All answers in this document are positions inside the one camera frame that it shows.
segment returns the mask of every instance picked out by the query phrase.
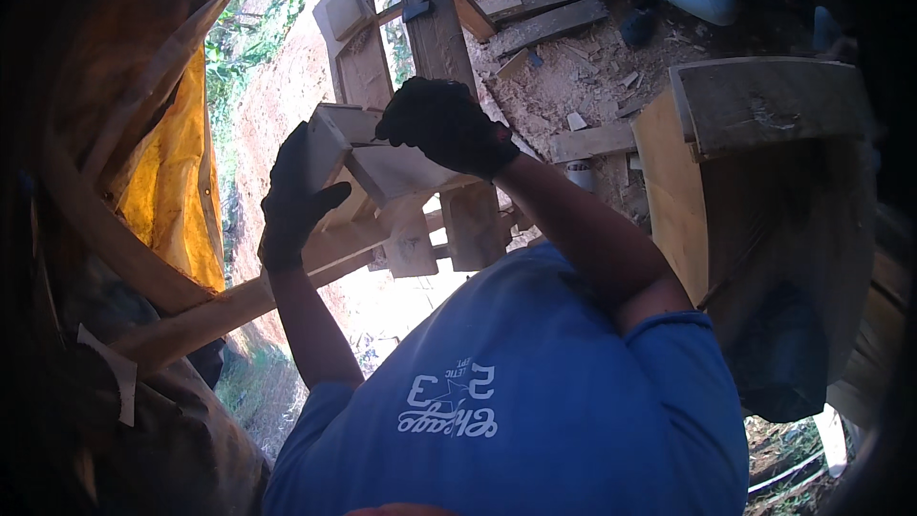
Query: forearm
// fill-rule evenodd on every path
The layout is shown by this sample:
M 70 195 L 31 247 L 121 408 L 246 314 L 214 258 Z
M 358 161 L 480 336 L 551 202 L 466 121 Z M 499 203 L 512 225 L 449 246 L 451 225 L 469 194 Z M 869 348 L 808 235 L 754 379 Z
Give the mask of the forearm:
M 310 389 L 320 382 L 356 388 L 363 374 L 335 318 L 302 268 L 269 272 L 270 288 L 293 361 Z
M 618 212 L 580 189 L 555 168 L 520 155 L 494 178 L 496 183 L 595 288 L 606 309 L 626 330 L 636 314 L 628 304 L 640 294 L 674 290 L 649 312 L 691 307 L 681 284 L 659 248 Z M 621 314 L 622 308 L 627 313 Z M 626 333 L 619 328 L 619 333 Z

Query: wooden plank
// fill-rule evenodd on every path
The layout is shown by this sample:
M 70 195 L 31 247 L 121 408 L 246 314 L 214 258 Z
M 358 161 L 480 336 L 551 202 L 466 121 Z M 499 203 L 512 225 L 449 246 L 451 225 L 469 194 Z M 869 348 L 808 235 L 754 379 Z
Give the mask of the wooden plank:
M 437 255 L 430 242 L 427 217 L 416 209 L 402 217 L 402 222 L 392 231 L 392 237 L 383 243 L 385 257 L 393 278 L 415 278 L 439 273 Z
M 319 4 L 325 8 L 331 33 L 338 41 L 350 38 L 373 17 L 363 0 L 321 0 Z
M 45 141 L 40 168 L 41 180 L 64 219 L 137 293 L 169 314 L 213 298 L 212 291 L 163 261 L 109 211 L 53 136 Z
M 371 24 L 358 31 L 346 48 L 337 55 L 342 99 L 339 102 L 357 104 L 363 108 L 385 108 L 392 99 L 392 77 L 385 58 L 383 36 Z
M 682 138 L 670 89 L 643 110 L 633 131 L 647 185 L 653 242 L 696 305 L 709 287 L 704 184 Z
M 506 80 L 511 75 L 515 74 L 518 70 L 521 70 L 525 66 L 525 61 L 528 59 L 528 48 L 523 48 L 519 52 L 515 53 L 509 61 L 502 65 L 499 70 L 497 70 L 497 75 L 499 78 Z
M 379 246 L 391 235 L 375 219 L 359 220 L 309 236 L 303 248 L 303 267 L 311 276 Z
M 387 9 L 380 12 L 379 15 L 376 17 L 376 22 L 379 23 L 379 26 L 388 24 L 389 22 L 401 16 L 403 8 L 404 6 L 400 2 L 396 2 L 392 6 L 389 6 Z
M 594 155 L 634 152 L 636 142 L 630 124 L 611 123 L 577 132 L 563 131 L 550 138 L 552 164 L 585 160 Z
M 461 25 L 471 32 L 478 42 L 484 42 L 497 34 L 497 27 L 475 0 L 453 0 Z
M 519 0 L 520 4 L 514 5 L 510 4 L 512 0 L 502 0 L 502 2 L 494 0 L 492 5 L 486 1 L 488 8 L 497 9 L 497 7 L 500 7 L 500 9 L 493 12 L 487 11 L 487 9 L 484 9 L 484 11 L 487 12 L 497 24 L 507 24 L 509 22 L 532 18 L 543 12 L 553 11 L 556 8 L 576 1 L 578 0 Z
M 500 31 L 490 40 L 490 51 L 508 56 L 606 18 L 608 10 L 599 0 L 580 0 Z
M 344 164 L 379 208 L 404 196 L 435 191 L 459 176 L 406 145 L 357 147 Z
M 670 76 L 684 139 L 703 156 L 875 128 L 862 78 L 848 64 L 749 56 L 672 66 Z
M 497 189 L 480 182 L 439 194 L 454 271 L 479 271 L 506 254 Z
M 522 9 L 522 0 L 482 0 L 478 3 L 487 16 L 496 21 Z

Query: hand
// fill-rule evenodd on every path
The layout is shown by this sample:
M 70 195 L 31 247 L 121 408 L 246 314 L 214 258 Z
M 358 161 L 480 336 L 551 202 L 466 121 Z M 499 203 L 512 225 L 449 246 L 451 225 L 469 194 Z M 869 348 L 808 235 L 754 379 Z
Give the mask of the hand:
M 490 121 L 468 86 L 452 80 L 407 80 L 385 108 L 376 137 L 416 146 L 440 166 L 487 181 L 519 155 L 512 133 Z
M 350 184 L 342 181 L 317 193 L 305 188 L 303 159 L 306 123 L 287 137 L 270 169 L 270 189 L 261 201 L 264 239 L 261 262 L 269 272 L 303 266 L 302 251 L 315 224 L 350 196 Z

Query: blue t-shirt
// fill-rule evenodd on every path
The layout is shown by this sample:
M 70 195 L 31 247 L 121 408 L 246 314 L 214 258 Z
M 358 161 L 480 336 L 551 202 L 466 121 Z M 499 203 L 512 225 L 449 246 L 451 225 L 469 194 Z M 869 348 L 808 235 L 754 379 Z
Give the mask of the blue t-shirt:
M 357 390 L 315 386 L 264 513 L 741 514 L 738 395 L 701 312 L 624 339 L 550 245 L 466 282 Z

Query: yellow tarp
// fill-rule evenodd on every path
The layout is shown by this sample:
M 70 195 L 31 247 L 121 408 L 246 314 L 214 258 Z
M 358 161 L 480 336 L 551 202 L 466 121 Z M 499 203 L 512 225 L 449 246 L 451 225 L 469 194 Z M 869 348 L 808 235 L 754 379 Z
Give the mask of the yellow tarp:
M 112 191 L 134 235 L 198 283 L 223 291 L 223 236 L 203 46 L 184 71 L 175 102 L 134 150 Z

